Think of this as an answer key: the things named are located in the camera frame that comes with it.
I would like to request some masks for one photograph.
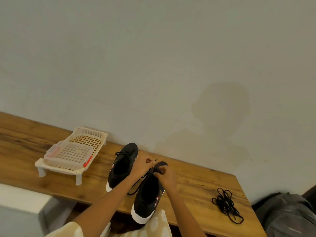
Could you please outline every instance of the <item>black sneaker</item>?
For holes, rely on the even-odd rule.
[[[107,192],[110,192],[130,174],[134,161],[138,156],[138,147],[135,143],[129,143],[115,154],[116,158],[112,164],[106,183]]]
[[[154,176],[154,172],[160,172],[159,166],[167,166],[164,161],[158,162],[146,174],[145,179],[142,181],[137,190],[133,207],[132,217],[139,224],[146,224],[154,214],[161,196],[165,189],[160,181]]]

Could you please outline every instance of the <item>black shoelace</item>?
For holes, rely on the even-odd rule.
[[[235,224],[241,224],[244,222],[244,218],[239,214],[239,211],[234,207],[234,202],[232,201],[232,193],[230,190],[223,190],[222,188],[217,189],[219,195],[217,198],[212,198],[212,203],[218,205],[219,210],[227,215],[229,219]]]
[[[147,171],[147,173],[146,174],[144,174],[143,176],[142,176],[142,178],[145,178],[147,175],[154,175],[153,173],[150,173],[150,170],[151,170],[151,168]],[[130,194],[130,193],[127,193],[128,195],[135,195],[136,194],[136,192],[139,190],[139,188],[140,188],[140,186],[141,186],[141,184],[137,187],[137,189],[132,193],[132,194]]]
[[[129,164],[131,162],[131,156],[134,153],[134,150],[132,150],[131,152],[129,151],[119,151],[116,152],[115,155],[122,155],[126,164]]]

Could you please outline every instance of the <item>white wall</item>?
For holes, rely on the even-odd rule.
[[[0,0],[0,110],[233,173],[315,184],[316,0]]]

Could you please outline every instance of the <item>wooden bench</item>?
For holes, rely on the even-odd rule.
[[[80,186],[76,186],[74,176],[51,171],[47,171],[45,177],[39,178],[34,163],[42,158],[54,143],[64,140],[70,133],[71,131],[58,127],[0,112],[0,183],[82,203],[94,203],[106,194],[108,173],[115,152],[120,151],[122,145],[108,142],[103,146],[89,169],[82,175]],[[150,155],[174,167],[179,192],[206,233],[227,237],[266,236],[234,175],[162,155]],[[245,219],[241,225],[231,222],[212,204],[211,200],[217,196],[219,187],[232,191],[235,207]],[[130,214],[134,198],[135,195],[126,196],[118,211]],[[162,197],[159,208],[166,211],[169,224],[177,225],[167,195]]]

